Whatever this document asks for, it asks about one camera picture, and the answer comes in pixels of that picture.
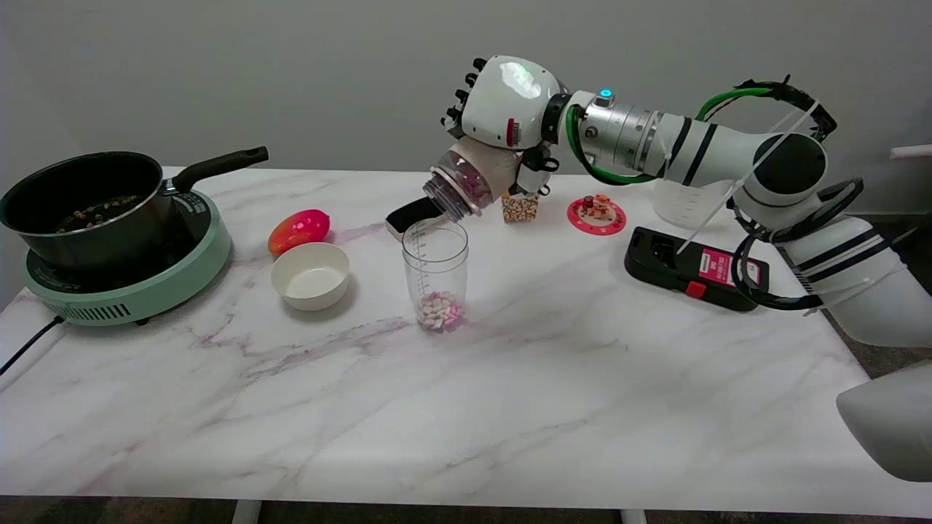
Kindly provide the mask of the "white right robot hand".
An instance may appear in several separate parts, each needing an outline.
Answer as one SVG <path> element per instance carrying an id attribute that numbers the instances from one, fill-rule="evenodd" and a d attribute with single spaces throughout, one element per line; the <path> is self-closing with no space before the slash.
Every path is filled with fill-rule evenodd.
<path id="1" fill-rule="evenodd" d="M 546 186 L 559 162 L 550 156 L 572 94 L 540 64 L 522 57 L 477 57 L 470 88 L 449 110 L 456 137 L 443 162 L 476 206 L 503 195 L 529 198 Z"/>

